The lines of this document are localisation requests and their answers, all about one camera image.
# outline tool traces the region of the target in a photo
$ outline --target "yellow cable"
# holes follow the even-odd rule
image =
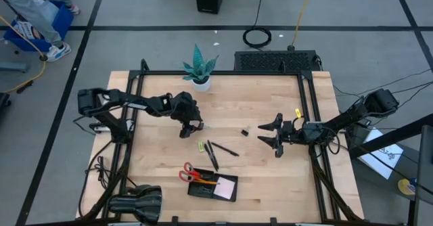
[[[23,35],[21,35],[21,33],[19,33],[11,24],[9,24],[9,22],[7,21],[7,20],[5,20],[5,18],[3,18],[3,16],[0,16],[0,20],[3,20],[12,30],[14,30],[14,32],[16,33],[16,34],[18,34],[18,36],[20,36],[22,39],[24,39],[28,44],[30,44],[30,45],[32,45],[32,47],[34,47],[35,49],[36,49],[36,51],[38,51],[38,53],[39,53],[39,55],[41,56],[41,57],[43,57],[44,56],[44,54],[42,53],[42,51],[38,48],[38,47],[36,47],[31,41],[29,41],[25,36],[23,36]],[[40,71],[40,73],[39,74],[37,74],[36,76],[34,76],[34,77],[32,77],[32,78],[30,78],[30,79],[28,79],[27,81],[25,81],[25,82],[23,82],[23,83],[21,83],[21,84],[19,84],[19,85],[17,85],[16,87],[14,87],[14,88],[12,88],[12,89],[10,89],[10,90],[7,90],[7,91],[4,91],[4,93],[11,93],[12,91],[15,91],[15,90],[17,90],[17,89],[19,89],[19,88],[21,88],[21,87],[23,87],[25,84],[27,84],[29,81],[33,81],[33,80],[36,80],[37,78],[39,78],[39,77],[41,77],[41,75],[44,73],[44,71],[45,71],[45,68],[47,67],[47,62],[46,61],[44,61],[43,62],[43,65],[42,65],[42,70]]]
[[[308,2],[309,2],[309,0],[304,0],[304,4],[302,5],[302,9],[300,10],[298,22],[296,23],[295,35],[293,36],[292,46],[295,46],[296,37],[298,36],[298,28],[299,28],[299,24],[300,24],[300,19],[302,18],[302,15],[304,14],[304,10],[305,10],[305,7],[306,7]]]

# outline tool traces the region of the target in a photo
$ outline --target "paper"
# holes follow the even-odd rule
[[[230,200],[233,189],[235,188],[235,182],[219,177],[218,183],[219,184],[215,187],[214,194]]]
[[[377,137],[382,136],[382,132],[378,131],[377,129],[373,129],[370,131],[368,136],[365,138],[365,142],[371,141],[372,139],[375,139]],[[372,152],[372,154],[376,157],[378,157],[382,162],[389,165],[391,168],[394,168],[397,164],[398,160],[400,159],[400,154],[403,153],[403,149],[401,149],[396,144],[389,145],[386,148],[382,148],[380,150]],[[383,165],[381,162],[379,162],[376,158],[374,158],[370,154],[363,155],[359,157],[359,160],[361,160],[363,163],[365,163],[367,166],[372,168],[374,171],[379,173],[383,178],[389,179],[392,173],[392,170],[390,170],[388,167]]]

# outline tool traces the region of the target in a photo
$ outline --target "gray pants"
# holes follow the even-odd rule
[[[50,22],[46,21],[39,8],[33,0],[8,0],[10,5],[28,20],[44,37],[45,40],[56,47],[62,46],[62,39],[57,31],[54,30]],[[71,0],[63,1],[66,6],[72,5]]]

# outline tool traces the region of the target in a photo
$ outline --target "black pen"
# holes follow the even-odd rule
[[[216,144],[215,142],[211,142],[211,144],[214,145],[214,146],[216,146],[216,147],[219,148],[219,149],[222,149],[222,150],[224,150],[224,151],[230,153],[230,154],[233,155],[233,156],[239,156],[239,154],[235,153],[234,151],[228,150],[227,148],[225,148],[225,147],[223,147],[223,146],[221,146],[221,145],[218,145],[218,144]]]
[[[210,153],[211,153],[212,156],[214,157],[214,161],[215,161],[216,168],[219,169],[219,165],[218,165],[218,162],[217,162],[217,157],[215,156],[214,150],[212,149],[212,146],[211,146],[209,140],[208,140],[208,145],[209,145]]]
[[[218,168],[217,168],[217,166],[216,166],[216,164],[215,164],[215,161],[214,161],[214,158],[212,157],[212,154],[211,154],[210,151],[209,151],[209,148],[208,148],[208,145],[207,145],[207,144],[204,144],[204,149],[205,149],[206,152],[208,153],[209,158],[210,158],[210,161],[211,161],[213,167],[214,167],[215,170],[218,172]]]

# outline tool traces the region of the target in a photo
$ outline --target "potted plant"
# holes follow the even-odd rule
[[[194,48],[192,66],[185,62],[183,63],[183,69],[189,73],[189,75],[184,76],[183,79],[191,81],[196,91],[205,92],[209,90],[210,73],[214,70],[217,59],[218,56],[213,60],[203,60],[202,53],[196,45]]]

